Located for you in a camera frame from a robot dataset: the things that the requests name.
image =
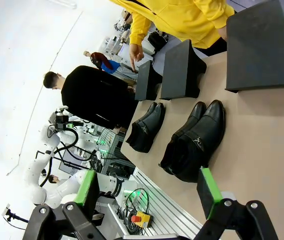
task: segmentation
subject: green pad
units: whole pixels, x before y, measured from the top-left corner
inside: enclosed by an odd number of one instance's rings
[[[85,216],[91,220],[100,189],[97,180],[97,174],[94,170],[87,170],[84,180],[77,192],[74,202],[82,207]]]
[[[200,197],[205,217],[210,219],[214,207],[223,199],[210,169],[201,167],[196,190]]]

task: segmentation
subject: red sleeve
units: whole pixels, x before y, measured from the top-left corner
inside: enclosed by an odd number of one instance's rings
[[[111,63],[108,61],[107,57],[105,57],[104,54],[100,53],[100,52],[94,52],[92,53],[93,57],[96,58],[98,61],[101,61],[104,63],[104,65],[110,69],[113,70],[113,67],[111,65]]]

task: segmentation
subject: desk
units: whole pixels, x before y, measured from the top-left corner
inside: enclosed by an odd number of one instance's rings
[[[226,52],[203,60],[207,70],[198,99],[158,100],[165,104],[166,115],[151,151],[136,152],[124,142],[121,152],[182,208],[205,223],[196,184],[180,181],[158,164],[171,136],[186,122],[195,103],[203,101],[208,106],[214,99],[221,100],[226,109],[226,131],[209,163],[213,177],[221,191],[233,192],[241,204],[262,201],[278,238],[284,240],[284,88],[228,92],[224,90]],[[142,117],[150,104],[140,102],[132,121]],[[222,239],[238,237],[226,231]]]

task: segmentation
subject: black box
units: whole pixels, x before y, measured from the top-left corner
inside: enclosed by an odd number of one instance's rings
[[[284,13],[278,0],[227,21],[226,90],[284,88]]]
[[[197,98],[197,78],[206,72],[206,63],[186,40],[167,51],[164,62],[161,99]]]
[[[162,76],[154,70],[152,61],[147,61],[141,65],[138,71],[135,100],[154,101],[157,97],[158,84],[160,83],[162,83]]]

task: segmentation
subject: black shoe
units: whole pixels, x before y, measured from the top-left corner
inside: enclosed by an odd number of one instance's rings
[[[208,162],[225,133],[225,110],[219,100],[208,106],[203,117],[177,142],[172,173],[185,182],[196,183],[199,168]]]
[[[165,107],[159,103],[154,111],[136,125],[136,139],[130,146],[138,152],[148,153],[157,133],[160,131],[165,116]]]
[[[159,164],[161,168],[163,168],[167,173],[173,174],[170,167],[173,161],[173,154],[175,152],[175,147],[177,144],[177,140],[180,136],[182,136],[184,133],[189,131],[197,122],[200,120],[200,118],[203,116],[204,112],[206,110],[205,103],[199,101],[193,108],[190,116],[188,117],[186,123],[178,130],[176,131],[171,141],[168,143],[166,147],[166,151],[163,157],[163,160]]]
[[[150,116],[150,114],[154,111],[155,107],[156,107],[157,103],[153,102],[152,105],[149,107],[149,109],[147,110],[147,113],[141,117],[140,119],[138,119],[137,121],[132,123],[132,131],[131,131],[131,135],[127,138],[126,142],[128,144],[133,143],[136,140],[136,133],[137,133],[137,124],[140,121],[143,121],[144,119],[146,119],[148,116]]]

